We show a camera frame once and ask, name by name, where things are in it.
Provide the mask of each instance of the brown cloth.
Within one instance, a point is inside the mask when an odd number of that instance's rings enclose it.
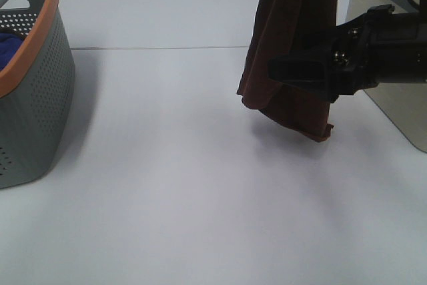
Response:
[[[329,103],[268,78],[267,62],[301,47],[307,33],[336,25],[337,0],[260,0],[238,94],[250,109],[316,140],[330,137]]]

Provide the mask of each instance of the perforated basket wall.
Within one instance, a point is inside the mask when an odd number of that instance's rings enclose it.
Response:
[[[38,12],[0,10],[0,27],[31,33]],[[0,98],[0,188],[40,178],[51,166],[73,95],[75,67],[59,11],[19,85]]]

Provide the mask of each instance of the white tabletop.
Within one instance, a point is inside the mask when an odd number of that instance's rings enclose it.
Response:
[[[70,46],[248,46],[258,0],[60,0]]]
[[[364,93],[317,144],[242,105],[246,49],[73,54],[56,166],[0,190],[2,284],[426,283],[426,154]]]

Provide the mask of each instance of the laundry basket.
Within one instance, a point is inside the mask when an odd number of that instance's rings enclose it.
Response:
[[[26,36],[0,71],[0,188],[40,178],[63,133],[75,66],[58,2],[0,9],[0,27]]]

